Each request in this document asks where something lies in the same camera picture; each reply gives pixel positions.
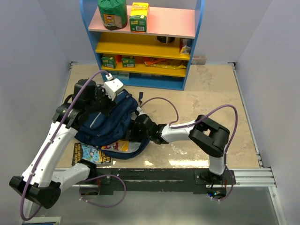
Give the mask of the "navy blue student backpack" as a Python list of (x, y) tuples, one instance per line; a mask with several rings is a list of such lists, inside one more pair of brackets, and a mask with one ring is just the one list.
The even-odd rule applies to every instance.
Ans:
[[(123, 90), (117, 95), (116, 103), (117, 106), (109, 116), (101, 112), (90, 114), (88, 120), (75, 135), (75, 139), (98, 150), (118, 140), (127, 140), (126, 132), (132, 122), (132, 115), (138, 107), (138, 102), (127, 90)], [(143, 139), (141, 142), (127, 141), (129, 141), (128, 152), (101, 151), (112, 158), (125, 160), (138, 156), (150, 142), (149, 139)]]

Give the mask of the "purple Roald Dahl book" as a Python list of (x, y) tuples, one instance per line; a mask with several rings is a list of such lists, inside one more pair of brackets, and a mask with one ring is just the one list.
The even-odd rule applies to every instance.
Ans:
[(101, 147), (101, 150), (113, 151), (113, 152), (128, 152), (128, 149), (129, 149), (129, 141), (127, 140), (118, 140), (114, 143)]

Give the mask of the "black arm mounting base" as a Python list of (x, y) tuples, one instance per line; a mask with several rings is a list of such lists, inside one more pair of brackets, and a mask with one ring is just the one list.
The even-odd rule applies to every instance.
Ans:
[(81, 181), (84, 187), (100, 188), (101, 195), (112, 195), (123, 191), (122, 183), (112, 175), (121, 178), (129, 192), (192, 192), (206, 194), (222, 187), (236, 184), (234, 171), (225, 170), (217, 178), (207, 168), (192, 169), (141, 169), (141, 168), (98, 168), (93, 176), (103, 175), (100, 182)]

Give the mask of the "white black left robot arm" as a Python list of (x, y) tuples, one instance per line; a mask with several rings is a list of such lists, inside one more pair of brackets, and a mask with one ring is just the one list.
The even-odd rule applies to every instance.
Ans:
[(74, 184), (80, 181), (94, 183), (97, 168), (87, 160), (80, 160), (62, 175), (54, 175), (53, 172), (64, 150), (89, 115), (95, 112), (109, 115), (122, 90), (123, 83), (119, 79), (106, 81), (102, 85), (96, 85), (91, 79), (79, 80), (75, 84), (74, 93), (57, 108), (48, 136), (36, 157), (21, 176), (11, 178), (10, 187), (22, 199), (49, 209), (57, 202), (60, 194)]

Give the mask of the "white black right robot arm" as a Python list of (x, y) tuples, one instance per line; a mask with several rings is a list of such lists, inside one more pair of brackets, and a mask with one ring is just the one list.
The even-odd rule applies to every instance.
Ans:
[(192, 141), (209, 155), (210, 181), (220, 184), (225, 179), (224, 157), (229, 134), (226, 127), (204, 115), (190, 123), (171, 126), (157, 124), (148, 115), (142, 114), (130, 122), (125, 137), (133, 142), (149, 139), (156, 144)]

